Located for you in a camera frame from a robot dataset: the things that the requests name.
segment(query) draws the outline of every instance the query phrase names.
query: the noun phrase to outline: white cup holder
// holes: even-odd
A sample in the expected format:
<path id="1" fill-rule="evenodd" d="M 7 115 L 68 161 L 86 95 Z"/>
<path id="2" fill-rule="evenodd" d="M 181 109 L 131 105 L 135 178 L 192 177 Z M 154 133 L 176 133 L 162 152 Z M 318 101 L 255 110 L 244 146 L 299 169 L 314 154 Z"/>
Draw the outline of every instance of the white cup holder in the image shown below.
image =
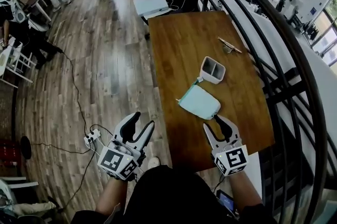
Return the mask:
<path id="1" fill-rule="evenodd" d="M 200 76 L 214 84 L 222 81 L 226 72 L 226 68 L 210 57 L 205 57 L 201 65 Z"/>

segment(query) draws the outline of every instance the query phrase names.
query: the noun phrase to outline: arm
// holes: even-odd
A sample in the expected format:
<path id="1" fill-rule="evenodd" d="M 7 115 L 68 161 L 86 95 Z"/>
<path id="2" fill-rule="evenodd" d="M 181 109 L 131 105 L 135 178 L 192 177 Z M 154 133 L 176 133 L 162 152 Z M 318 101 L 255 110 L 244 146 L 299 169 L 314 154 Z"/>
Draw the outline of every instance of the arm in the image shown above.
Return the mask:
<path id="1" fill-rule="evenodd" d="M 234 203 L 239 212 L 245 206 L 262 204 L 259 194 L 244 171 L 229 176 L 232 187 Z"/>
<path id="2" fill-rule="evenodd" d="M 8 38 L 9 38 L 9 21 L 5 20 L 5 22 L 4 22 L 4 43 L 5 43 L 5 46 L 8 45 Z"/>
<path id="3" fill-rule="evenodd" d="M 127 192 L 127 181 L 111 178 L 104 188 L 103 193 L 98 200 L 96 212 L 105 216 L 110 216 L 116 205 L 119 203 L 124 212 Z"/>

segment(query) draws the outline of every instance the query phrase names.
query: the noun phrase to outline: power strip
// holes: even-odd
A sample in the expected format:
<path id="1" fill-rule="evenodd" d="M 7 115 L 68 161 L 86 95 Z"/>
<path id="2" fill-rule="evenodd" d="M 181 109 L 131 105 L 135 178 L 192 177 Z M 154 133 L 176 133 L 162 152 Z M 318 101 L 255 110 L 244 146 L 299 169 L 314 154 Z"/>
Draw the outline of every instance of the power strip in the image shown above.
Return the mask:
<path id="1" fill-rule="evenodd" d="M 101 132 L 98 129 L 94 129 L 88 135 L 86 135 L 83 139 L 87 146 L 90 145 L 91 142 L 95 141 L 101 136 Z"/>

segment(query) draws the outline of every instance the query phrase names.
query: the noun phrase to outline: wooden floor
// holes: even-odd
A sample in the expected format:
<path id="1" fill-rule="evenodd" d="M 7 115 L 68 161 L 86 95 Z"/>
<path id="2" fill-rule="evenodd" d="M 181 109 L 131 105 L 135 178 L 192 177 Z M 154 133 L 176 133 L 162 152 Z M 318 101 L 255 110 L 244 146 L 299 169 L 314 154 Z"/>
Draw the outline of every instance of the wooden floor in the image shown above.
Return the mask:
<path id="1" fill-rule="evenodd" d="M 74 64 L 75 83 L 88 127 L 98 123 L 113 131 L 126 115 L 142 112 L 138 129 L 150 120 L 155 132 L 146 148 L 149 159 L 158 156 L 171 164 L 165 125 L 153 66 L 148 30 L 135 14 L 133 0 L 72 0 L 53 17 L 49 39 L 65 51 Z M 86 151 L 84 123 L 76 101 L 71 65 L 64 55 L 56 55 L 41 70 L 27 75 L 34 83 L 21 81 L 17 94 L 16 135 L 26 135 L 31 143 L 53 144 Z M 108 134 L 102 130 L 105 142 Z M 70 154 L 33 145 L 33 156 L 25 164 L 40 200 L 54 197 L 64 206 L 76 191 L 91 156 Z M 146 170 L 147 161 L 142 169 Z M 200 172 L 214 188 L 220 173 L 216 168 Z M 94 209 L 108 180 L 96 159 L 90 164 L 83 185 L 63 214 L 70 222 L 75 211 Z M 128 198 L 135 182 L 129 183 Z M 226 181 L 222 189 L 229 192 Z"/>

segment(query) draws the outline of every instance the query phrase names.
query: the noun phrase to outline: red object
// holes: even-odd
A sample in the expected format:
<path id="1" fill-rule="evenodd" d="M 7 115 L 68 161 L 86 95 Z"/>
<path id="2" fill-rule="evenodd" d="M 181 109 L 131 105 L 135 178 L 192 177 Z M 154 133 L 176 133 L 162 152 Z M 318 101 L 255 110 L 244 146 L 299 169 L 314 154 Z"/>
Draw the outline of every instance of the red object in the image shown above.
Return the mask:
<path id="1" fill-rule="evenodd" d="M 0 160 L 6 167 L 21 166 L 19 143 L 0 139 Z"/>

